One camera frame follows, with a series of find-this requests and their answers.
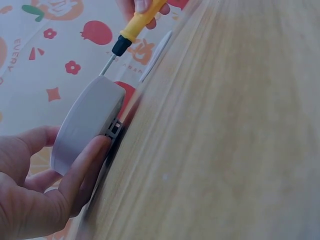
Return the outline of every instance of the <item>screwdriver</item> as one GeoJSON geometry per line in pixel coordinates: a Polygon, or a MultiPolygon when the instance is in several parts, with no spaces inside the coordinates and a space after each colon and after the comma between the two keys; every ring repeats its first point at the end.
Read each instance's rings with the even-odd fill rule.
{"type": "Polygon", "coordinates": [[[116,57],[121,57],[126,50],[136,41],[136,38],[156,16],[157,12],[163,7],[167,0],[153,0],[148,11],[145,13],[135,12],[133,18],[129,21],[126,27],[120,31],[118,40],[112,48],[112,56],[100,73],[100,76],[105,75],[108,68],[111,66],[116,57]]]}

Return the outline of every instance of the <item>red flower print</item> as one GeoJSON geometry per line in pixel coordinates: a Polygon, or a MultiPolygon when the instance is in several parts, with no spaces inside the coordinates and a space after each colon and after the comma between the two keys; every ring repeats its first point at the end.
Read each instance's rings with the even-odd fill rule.
{"type": "Polygon", "coordinates": [[[45,30],[45,31],[43,32],[43,36],[44,36],[46,39],[53,39],[56,35],[57,35],[57,32],[54,31],[52,28],[48,28],[47,30],[45,30]]]}
{"type": "Polygon", "coordinates": [[[71,60],[70,62],[66,63],[65,65],[65,70],[68,74],[73,74],[77,75],[78,72],[81,69],[81,66],[79,64],[76,64],[75,61],[71,60]]]}

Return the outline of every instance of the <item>screwdriver shaft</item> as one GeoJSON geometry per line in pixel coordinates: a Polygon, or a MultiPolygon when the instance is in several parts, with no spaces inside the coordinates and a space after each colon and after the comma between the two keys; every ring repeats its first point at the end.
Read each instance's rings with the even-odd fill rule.
{"type": "Polygon", "coordinates": [[[110,65],[113,63],[113,61],[116,59],[116,55],[112,54],[111,58],[109,59],[109,61],[106,63],[106,65],[104,66],[104,68],[102,69],[101,73],[99,74],[99,76],[104,76],[106,71],[108,70],[108,68],[110,67],[110,65]]]}

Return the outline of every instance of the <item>white round device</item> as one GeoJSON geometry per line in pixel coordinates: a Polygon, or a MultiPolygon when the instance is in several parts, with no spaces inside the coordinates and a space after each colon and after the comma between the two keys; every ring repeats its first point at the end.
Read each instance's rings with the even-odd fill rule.
{"type": "Polygon", "coordinates": [[[126,91],[99,76],[80,94],[63,121],[52,148],[50,166],[65,175],[87,144],[98,135],[113,135],[112,127],[126,91]]]}

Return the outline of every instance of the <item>light wood panel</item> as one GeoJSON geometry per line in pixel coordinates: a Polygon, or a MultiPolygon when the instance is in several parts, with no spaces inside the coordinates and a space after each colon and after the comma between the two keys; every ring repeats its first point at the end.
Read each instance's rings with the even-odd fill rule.
{"type": "Polygon", "coordinates": [[[191,2],[76,239],[318,239],[320,1],[191,2]]]}

